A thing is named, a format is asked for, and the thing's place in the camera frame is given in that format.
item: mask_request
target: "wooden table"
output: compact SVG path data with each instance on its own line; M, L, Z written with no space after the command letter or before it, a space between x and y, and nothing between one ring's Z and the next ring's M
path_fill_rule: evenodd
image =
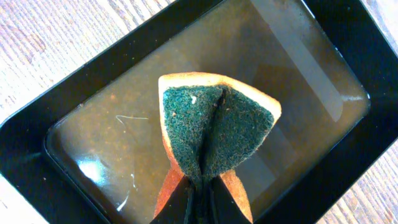
M0 122L172 1L2 0ZM363 1L398 52L398 0ZM394 144L319 223L398 223L397 189Z

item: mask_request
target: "green scouring pad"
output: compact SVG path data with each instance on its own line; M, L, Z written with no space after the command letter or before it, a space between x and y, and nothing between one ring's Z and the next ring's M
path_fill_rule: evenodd
M159 79L159 96L166 151L172 166L177 163L192 181L196 197L205 197L202 191L211 179L251 156L280 117L275 99L222 75L165 75ZM243 188L230 191L233 197L242 191L246 196ZM195 206L203 203L196 199ZM206 220L198 211L197 219Z

